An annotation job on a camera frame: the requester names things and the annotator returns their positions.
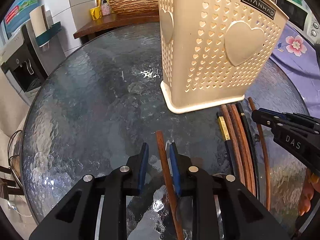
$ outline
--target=pink flower print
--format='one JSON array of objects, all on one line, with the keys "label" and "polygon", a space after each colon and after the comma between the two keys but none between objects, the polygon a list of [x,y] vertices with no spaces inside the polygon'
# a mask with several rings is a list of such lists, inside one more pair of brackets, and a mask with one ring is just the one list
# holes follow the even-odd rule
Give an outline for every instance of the pink flower print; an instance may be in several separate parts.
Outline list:
[{"label": "pink flower print", "polygon": [[285,47],[287,51],[294,53],[298,57],[301,56],[301,53],[305,53],[307,51],[307,47],[303,45],[303,38],[300,35],[297,35],[295,38],[288,36],[285,38],[285,41],[289,44]]}]

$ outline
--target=textured glass tabletop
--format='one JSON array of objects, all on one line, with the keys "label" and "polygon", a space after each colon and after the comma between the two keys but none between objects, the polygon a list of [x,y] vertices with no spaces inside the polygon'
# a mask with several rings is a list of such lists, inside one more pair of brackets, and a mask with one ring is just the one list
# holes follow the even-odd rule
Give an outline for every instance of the textured glass tabletop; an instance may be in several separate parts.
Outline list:
[{"label": "textured glass tabletop", "polygon": [[[162,177],[155,131],[167,145],[211,174],[229,173],[217,123],[219,107],[186,114],[170,112],[160,89],[162,63],[159,23],[132,25],[106,33],[71,54],[52,73],[30,108],[22,143],[22,174],[27,199],[40,222],[85,174],[109,174],[149,144],[142,195],[127,198],[129,239],[174,239],[175,231]],[[246,93],[256,107],[308,114],[287,76],[268,61]],[[250,119],[247,99],[242,101]],[[276,145],[264,128],[271,166],[271,213],[291,233],[297,218],[305,166]],[[255,143],[261,202],[265,173]],[[186,228],[188,239],[190,230]]]}]

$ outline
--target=purple floral cloth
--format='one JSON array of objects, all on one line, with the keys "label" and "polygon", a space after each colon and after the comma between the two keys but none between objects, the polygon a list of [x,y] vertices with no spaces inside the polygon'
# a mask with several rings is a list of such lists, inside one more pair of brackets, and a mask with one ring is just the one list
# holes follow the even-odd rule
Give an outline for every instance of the purple floral cloth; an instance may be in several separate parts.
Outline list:
[{"label": "purple floral cloth", "polygon": [[310,115],[320,118],[320,70],[313,47],[286,25],[270,59],[291,79]]}]

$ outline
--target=paper towel roll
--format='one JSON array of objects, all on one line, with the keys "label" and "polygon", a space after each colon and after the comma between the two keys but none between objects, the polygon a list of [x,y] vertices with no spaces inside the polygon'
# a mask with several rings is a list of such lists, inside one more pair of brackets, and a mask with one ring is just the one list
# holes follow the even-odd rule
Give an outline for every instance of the paper towel roll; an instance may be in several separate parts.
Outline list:
[{"label": "paper towel roll", "polygon": [[37,8],[33,9],[29,14],[32,28],[36,37],[48,30],[44,5],[38,6]]}]

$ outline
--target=blue gripper pad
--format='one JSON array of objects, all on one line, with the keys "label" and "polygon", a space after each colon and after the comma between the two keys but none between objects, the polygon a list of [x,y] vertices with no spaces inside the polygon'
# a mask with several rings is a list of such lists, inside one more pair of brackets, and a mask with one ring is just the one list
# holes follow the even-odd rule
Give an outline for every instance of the blue gripper pad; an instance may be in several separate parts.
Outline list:
[{"label": "blue gripper pad", "polygon": [[180,173],[179,173],[179,168],[178,168],[178,162],[177,162],[176,156],[174,154],[172,144],[170,144],[170,161],[171,161],[174,189],[175,189],[178,197],[180,197],[180,195],[181,195]]},{"label": "blue gripper pad", "polygon": [[144,149],[144,152],[143,152],[143,157],[142,157],[140,171],[139,171],[139,184],[138,184],[139,190],[142,189],[144,185],[144,181],[146,179],[148,159],[149,159],[149,145],[146,143],[146,148]]},{"label": "blue gripper pad", "polygon": [[274,116],[278,116],[282,120],[287,120],[285,115],[282,114],[282,113],[279,113],[279,112],[275,112],[275,111],[272,111],[272,110],[269,110],[269,109],[265,109],[265,108],[259,108],[259,111],[262,111],[262,112],[265,112],[265,113],[268,113],[268,114],[272,114]]}]

